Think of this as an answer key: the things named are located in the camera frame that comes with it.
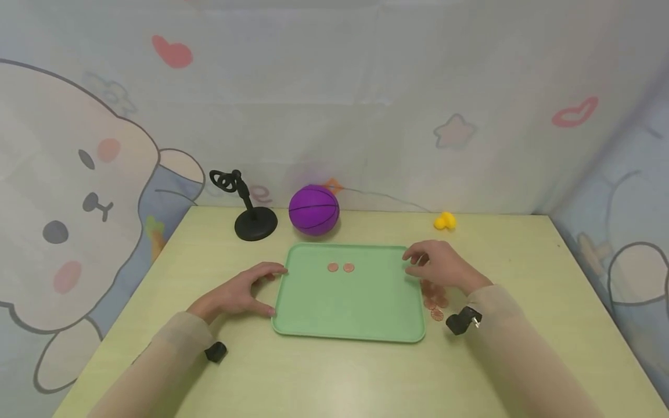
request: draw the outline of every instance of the green tray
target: green tray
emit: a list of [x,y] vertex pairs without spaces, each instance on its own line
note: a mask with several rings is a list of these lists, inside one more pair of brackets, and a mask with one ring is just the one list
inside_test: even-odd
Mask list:
[[[288,252],[272,326],[279,334],[392,342],[425,336],[420,284],[406,247],[299,243]],[[329,263],[339,270],[328,271]],[[355,269],[346,273],[344,264]]]

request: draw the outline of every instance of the purple basketball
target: purple basketball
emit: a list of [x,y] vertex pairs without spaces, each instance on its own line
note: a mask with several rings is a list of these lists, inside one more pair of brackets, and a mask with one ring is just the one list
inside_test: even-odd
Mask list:
[[299,232],[312,236],[323,235],[335,227],[339,219],[339,202],[326,187],[305,186],[290,200],[288,215]]

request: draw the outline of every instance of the cartoon backdrop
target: cartoon backdrop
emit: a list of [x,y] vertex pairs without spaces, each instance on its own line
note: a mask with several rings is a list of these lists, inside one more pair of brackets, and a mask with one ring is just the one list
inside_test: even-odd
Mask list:
[[186,210],[241,203],[210,169],[275,207],[319,183],[344,209],[547,211],[660,77],[668,12],[5,0],[2,415],[49,416]]
[[669,80],[658,91],[553,219],[669,404]]

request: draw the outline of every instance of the table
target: table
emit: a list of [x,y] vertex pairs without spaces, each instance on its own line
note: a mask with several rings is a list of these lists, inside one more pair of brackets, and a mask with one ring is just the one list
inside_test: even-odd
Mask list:
[[[285,210],[269,238],[249,243],[233,231],[239,208],[193,207],[56,412],[82,417],[178,310],[263,261],[283,262],[304,240]],[[659,396],[544,216],[459,215],[453,232],[435,215],[344,211],[326,241],[409,245],[445,239],[505,286],[529,320],[589,391],[606,417],[667,416]],[[273,304],[278,282],[258,298]],[[451,308],[463,297],[450,292]],[[452,336],[425,310],[417,344],[300,338],[276,334],[255,316],[215,322],[229,348],[219,365],[202,359],[157,416],[178,417],[506,417],[521,416],[489,373],[471,335]]]

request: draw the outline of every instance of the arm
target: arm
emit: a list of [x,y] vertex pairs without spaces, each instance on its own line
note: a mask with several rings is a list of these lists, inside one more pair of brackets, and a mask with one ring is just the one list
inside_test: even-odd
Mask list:
[[274,309],[252,296],[261,279],[285,274],[281,264],[260,263],[239,273],[179,312],[153,337],[139,357],[107,390],[88,416],[91,418],[146,417],[174,382],[181,380],[198,356],[215,339],[209,325],[221,314],[255,312],[270,317]]
[[481,313],[479,335],[490,358],[520,395],[531,417],[603,417],[576,378],[499,285],[469,295]]
[[441,286],[459,288],[468,305],[481,313],[479,328],[470,327],[523,401],[531,417],[603,417],[557,354],[524,317],[502,287],[463,260],[444,241],[413,244],[407,274]]
[[188,312],[174,315],[88,414],[146,417],[161,395],[214,343],[207,323]]

